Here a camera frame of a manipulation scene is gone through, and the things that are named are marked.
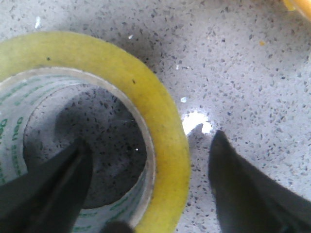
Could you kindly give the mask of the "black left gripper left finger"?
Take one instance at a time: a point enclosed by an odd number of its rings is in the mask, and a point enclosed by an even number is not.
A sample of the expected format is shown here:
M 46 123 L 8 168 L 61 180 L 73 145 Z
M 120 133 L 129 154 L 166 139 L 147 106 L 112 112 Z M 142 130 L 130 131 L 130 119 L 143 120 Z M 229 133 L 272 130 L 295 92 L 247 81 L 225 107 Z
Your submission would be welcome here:
M 82 139 L 0 187 L 2 233 L 69 233 L 92 177 L 92 152 Z

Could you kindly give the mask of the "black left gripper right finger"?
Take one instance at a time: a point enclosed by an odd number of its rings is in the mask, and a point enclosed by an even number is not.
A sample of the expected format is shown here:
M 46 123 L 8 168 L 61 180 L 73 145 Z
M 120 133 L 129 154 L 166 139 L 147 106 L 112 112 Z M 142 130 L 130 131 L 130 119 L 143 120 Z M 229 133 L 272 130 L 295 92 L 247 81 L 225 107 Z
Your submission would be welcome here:
M 210 147 L 208 178 L 223 233 L 309 233 L 310 201 L 242 158 L 223 131 Z

